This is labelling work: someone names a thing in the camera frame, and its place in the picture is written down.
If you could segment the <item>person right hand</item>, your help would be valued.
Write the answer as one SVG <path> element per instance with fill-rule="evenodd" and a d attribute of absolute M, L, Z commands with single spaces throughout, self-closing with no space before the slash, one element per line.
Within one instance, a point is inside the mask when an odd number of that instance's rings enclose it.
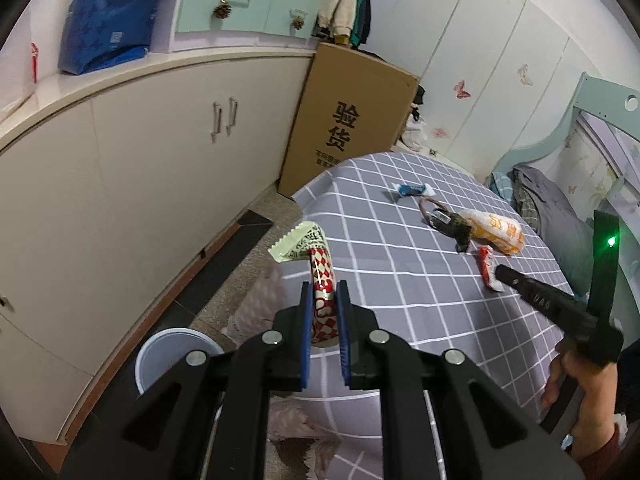
<path fill-rule="evenodd" d="M 616 435 L 614 419 L 617 390 L 617 366 L 608 363 L 598 367 L 566 344 L 557 344 L 558 355 L 552 360 L 549 378 L 541 397 L 541 406 L 548 408 L 560 394 L 559 380 L 563 374 L 574 378 L 584 390 L 577 420 L 570 434 L 573 437 L 570 455 L 584 460 L 598 452 Z"/>

